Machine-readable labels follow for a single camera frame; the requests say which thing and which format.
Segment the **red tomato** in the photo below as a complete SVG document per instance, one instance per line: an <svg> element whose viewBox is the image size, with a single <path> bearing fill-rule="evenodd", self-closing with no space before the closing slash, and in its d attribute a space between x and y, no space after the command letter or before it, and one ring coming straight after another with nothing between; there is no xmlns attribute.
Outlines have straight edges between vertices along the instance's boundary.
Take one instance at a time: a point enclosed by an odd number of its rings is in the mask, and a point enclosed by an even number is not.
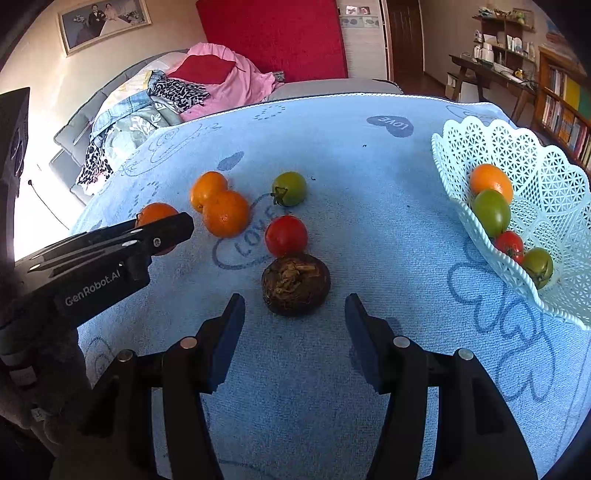
<svg viewBox="0 0 591 480"><path fill-rule="evenodd" d="M265 243L275 257L303 252L308 244L308 232L301 220L291 215L276 218L267 227Z"/></svg>
<svg viewBox="0 0 591 480"><path fill-rule="evenodd" d="M523 262L523 241L521 237L511 230L500 234L495 240L495 247L508 257L511 257L519 265Z"/></svg>

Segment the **floor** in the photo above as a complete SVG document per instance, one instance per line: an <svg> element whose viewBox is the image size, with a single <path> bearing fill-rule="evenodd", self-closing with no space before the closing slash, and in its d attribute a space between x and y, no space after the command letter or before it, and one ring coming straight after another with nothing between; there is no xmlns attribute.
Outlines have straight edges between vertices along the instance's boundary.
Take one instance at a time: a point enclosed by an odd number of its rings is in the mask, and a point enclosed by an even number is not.
<svg viewBox="0 0 591 480"><path fill-rule="evenodd" d="M433 77L424 73L398 72L394 81L408 95L426 95L445 98L445 87Z"/></svg>

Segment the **red headboard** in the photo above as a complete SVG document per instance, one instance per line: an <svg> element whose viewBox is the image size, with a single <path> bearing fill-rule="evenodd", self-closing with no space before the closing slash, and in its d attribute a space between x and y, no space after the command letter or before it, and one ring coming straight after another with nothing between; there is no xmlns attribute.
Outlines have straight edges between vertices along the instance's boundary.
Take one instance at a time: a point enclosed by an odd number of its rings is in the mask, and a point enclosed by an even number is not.
<svg viewBox="0 0 591 480"><path fill-rule="evenodd" d="M347 78L335 0L199 0L207 41L244 55L287 82Z"/></svg>

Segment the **wedding photo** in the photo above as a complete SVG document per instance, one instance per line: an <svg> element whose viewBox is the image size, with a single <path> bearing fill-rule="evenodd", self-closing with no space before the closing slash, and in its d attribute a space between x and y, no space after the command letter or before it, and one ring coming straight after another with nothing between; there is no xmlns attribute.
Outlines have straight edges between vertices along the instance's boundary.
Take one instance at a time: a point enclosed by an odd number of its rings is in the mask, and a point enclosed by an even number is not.
<svg viewBox="0 0 591 480"><path fill-rule="evenodd" d="M150 25L144 0L88 2L59 16L67 55L124 31Z"/></svg>

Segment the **black speaker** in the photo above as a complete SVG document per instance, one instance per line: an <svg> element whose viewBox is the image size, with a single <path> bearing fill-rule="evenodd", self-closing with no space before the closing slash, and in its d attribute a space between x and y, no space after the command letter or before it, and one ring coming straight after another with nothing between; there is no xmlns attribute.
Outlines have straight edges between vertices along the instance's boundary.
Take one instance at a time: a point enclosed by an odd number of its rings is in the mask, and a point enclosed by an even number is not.
<svg viewBox="0 0 591 480"><path fill-rule="evenodd" d="M14 202L25 166L31 89L0 95L0 289L14 269Z"/></svg>

